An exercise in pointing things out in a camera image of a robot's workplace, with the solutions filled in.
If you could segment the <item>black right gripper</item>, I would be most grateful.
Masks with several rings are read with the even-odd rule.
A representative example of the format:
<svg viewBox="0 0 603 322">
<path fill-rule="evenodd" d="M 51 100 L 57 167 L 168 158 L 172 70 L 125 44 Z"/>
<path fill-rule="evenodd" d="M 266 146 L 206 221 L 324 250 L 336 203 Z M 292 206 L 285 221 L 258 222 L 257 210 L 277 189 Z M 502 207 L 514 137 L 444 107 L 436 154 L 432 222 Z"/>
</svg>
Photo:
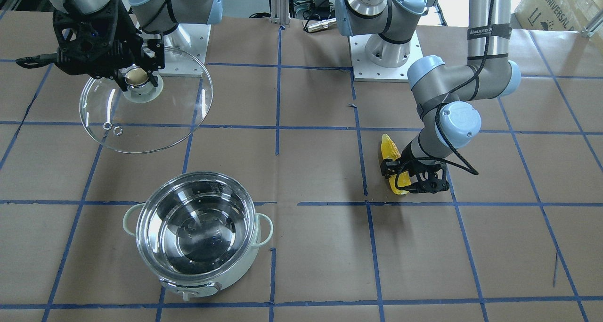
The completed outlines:
<svg viewBox="0 0 603 322">
<path fill-rule="evenodd" d="M 162 39 L 148 39 L 146 42 L 134 26 L 125 6 L 119 4 L 115 41 L 119 45 L 118 64 L 113 67 L 113 80 L 122 91 L 127 91 L 123 70 L 130 66 L 143 69 L 153 87 L 159 86 L 159 69 L 164 67 L 164 44 Z"/>
</svg>

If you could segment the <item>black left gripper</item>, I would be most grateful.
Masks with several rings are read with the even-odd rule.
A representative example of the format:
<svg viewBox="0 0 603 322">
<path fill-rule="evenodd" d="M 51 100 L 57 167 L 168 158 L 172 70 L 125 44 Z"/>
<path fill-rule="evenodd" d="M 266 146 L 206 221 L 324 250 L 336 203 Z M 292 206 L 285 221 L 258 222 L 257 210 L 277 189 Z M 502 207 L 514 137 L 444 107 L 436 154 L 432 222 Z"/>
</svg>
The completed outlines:
<svg viewBox="0 0 603 322">
<path fill-rule="evenodd" d="M 405 167 L 400 152 L 394 145 L 382 145 L 381 175 L 385 177 L 392 190 L 440 190 L 441 179 L 437 172 L 441 163 L 425 165 L 420 161 L 411 161 Z"/>
</svg>

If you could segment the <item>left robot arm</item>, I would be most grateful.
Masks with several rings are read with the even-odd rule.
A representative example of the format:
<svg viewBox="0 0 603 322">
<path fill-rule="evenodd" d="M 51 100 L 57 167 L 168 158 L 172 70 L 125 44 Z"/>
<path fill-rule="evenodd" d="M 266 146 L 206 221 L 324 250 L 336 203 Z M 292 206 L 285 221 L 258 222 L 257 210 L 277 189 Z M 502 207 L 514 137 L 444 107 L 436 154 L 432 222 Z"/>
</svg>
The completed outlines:
<svg viewBox="0 0 603 322">
<path fill-rule="evenodd" d="M 447 167 L 477 175 L 459 150 L 481 129 L 481 116 L 470 104 L 515 92 L 521 71 L 508 58 L 511 38 L 510 0 L 469 0 L 467 63 L 447 66 L 435 55 L 419 58 L 407 71 L 416 111 L 424 128 L 398 151 L 384 134 L 380 170 L 393 193 L 447 191 Z M 368 35 L 364 49 L 371 62 L 398 68 L 407 61 L 411 39 L 428 0 L 335 0 L 340 34 Z M 448 161 L 451 154 L 459 163 Z"/>
</svg>

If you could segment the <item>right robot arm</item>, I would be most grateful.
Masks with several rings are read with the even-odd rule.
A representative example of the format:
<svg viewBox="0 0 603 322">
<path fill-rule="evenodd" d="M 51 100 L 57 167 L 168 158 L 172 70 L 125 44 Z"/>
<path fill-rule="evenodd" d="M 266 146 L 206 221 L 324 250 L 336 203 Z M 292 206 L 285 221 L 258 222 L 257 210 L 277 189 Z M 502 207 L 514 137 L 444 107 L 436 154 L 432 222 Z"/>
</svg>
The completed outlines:
<svg viewBox="0 0 603 322">
<path fill-rule="evenodd" d="M 54 7 L 52 26 L 58 42 L 55 53 L 18 58 L 23 68 L 56 65 L 69 75 L 86 74 L 111 79 L 127 90 L 123 71 L 142 68 L 151 85 L 155 71 L 164 67 L 164 45 L 159 35 L 179 24 L 217 24 L 221 0 L 128 0 L 139 26 L 122 0 L 49 0 Z"/>
</svg>

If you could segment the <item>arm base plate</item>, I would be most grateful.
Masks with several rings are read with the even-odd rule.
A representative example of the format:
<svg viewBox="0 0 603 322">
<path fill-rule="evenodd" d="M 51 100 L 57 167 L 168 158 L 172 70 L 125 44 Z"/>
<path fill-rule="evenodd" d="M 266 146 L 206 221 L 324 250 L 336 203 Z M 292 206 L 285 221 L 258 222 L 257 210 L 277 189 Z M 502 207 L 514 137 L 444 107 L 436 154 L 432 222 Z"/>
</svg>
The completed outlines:
<svg viewBox="0 0 603 322">
<path fill-rule="evenodd" d="M 389 43 L 378 34 L 349 37 L 354 80 L 408 82 L 409 67 L 424 57 L 416 33 L 409 42 Z"/>
<path fill-rule="evenodd" d="M 162 35 L 164 67 L 158 74 L 202 77 L 211 29 L 207 24 L 179 24 L 173 32 Z"/>
</svg>

